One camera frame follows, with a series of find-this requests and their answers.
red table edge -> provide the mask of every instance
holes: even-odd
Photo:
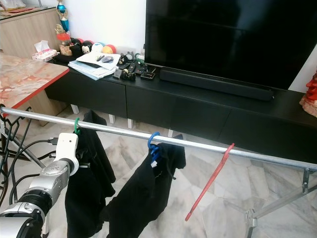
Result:
[[[56,82],[58,79],[62,78],[65,74],[67,74],[69,72],[69,68],[67,68],[63,73],[59,74],[58,76],[56,76],[55,78],[53,78],[52,80],[50,80],[49,82],[47,82],[46,84],[44,84],[42,87],[38,88],[37,90],[35,90],[33,93],[31,93],[29,96],[27,96],[25,99],[23,99],[21,102],[17,103],[16,105],[14,105],[12,108],[16,109],[20,106],[22,106],[25,102],[27,102],[29,99],[33,98],[35,95],[37,95],[39,92],[43,91],[45,88],[47,88],[48,86],[50,86],[52,83]]]

marble table top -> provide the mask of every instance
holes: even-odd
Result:
[[[68,72],[65,66],[0,54],[0,104],[18,108]]]

clothes rack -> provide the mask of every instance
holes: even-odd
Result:
[[[0,112],[4,114],[10,114],[14,116],[19,117],[25,117],[30,119],[38,119],[38,120],[44,120],[48,122],[58,123],[58,124],[64,124],[69,126],[75,125],[75,120],[71,119],[64,119],[54,116],[48,116],[44,114],[39,113],[33,113],[29,111],[22,111],[17,109],[11,109],[6,107],[0,107]],[[93,124],[89,122],[83,122],[79,121],[77,124],[79,127],[87,128],[87,129],[93,129],[96,131],[102,131],[102,132],[109,132],[119,135],[125,135],[125,136],[131,136],[136,138],[141,138],[148,140],[151,137],[151,134],[148,133],[142,133],[132,130],[126,130],[126,129],[120,129],[116,127],[110,127],[105,125],[99,125],[99,124]],[[198,148],[198,149],[204,149],[212,152],[218,152],[218,153],[224,153],[227,148],[219,147],[219,146],[213,146],[213,145],[206,145],[202,143],[197,142],[191,142],[191,141],[185,141],[185,140],[179,140],[164,136],[155,136],[152,141],[156,142],[163,142],[178,146],[184,146],[184,147],[192,147],[192,148]],[[304,176],[303,176],[303,184],[300,188],[295,190],[294,192],[291,192],[290,194],[286,195],[283,198],[280,198],[276,200],[275,202],[271,203],[270,205],[262,208],[259,211],[254,211],[254,209],[250,209],[245,212],[246,217],[246,223],[247,223],[247,232],[246,232],[246,238],[250,238],[252,236],[252,230],[257,226],[258,218],[267,215],[268,213],[275,211],[276,209],[298,199],[299,197],[305,196],[306,194],[317,190],[317,179],[309,182],[309,176],[311,173],[317,171],[317,164],[307,163],[307,162],[301,162],[301,161],[294,161],[294,160],[288,160],[284,158],[269,156],[269,155],[263,155],[263,154],[257,154],[257,153],[251,153],[246,151],[240,151],[240,150],[231,150],[230,155],[240,156],[244,158],[248,158],[251,160],[271,163],[275,165],[281,165],[281,166],[289,166],[294,167],[298,169],[303,169]],[[241,210],[241,208],[238,208],[237,206],[226,203],[227,205],[231,205],[232,207],[235,207],[237,210]]]

blue trophy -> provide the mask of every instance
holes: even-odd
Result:
[[[59,15],[59,19],[61,22],[61,25],[63,27],[63,29],[65,30],[66,33],[69,33],[69,23],[68,23],[68,19],[67,19],[67,9],[64,6],[64,4],[62,3],[63,0],[58,0],[58,5],[56,7],[56,11]]]

television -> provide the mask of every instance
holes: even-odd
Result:
[[[147,0],[147,64],[288,89],[316,43],[317,0]]]

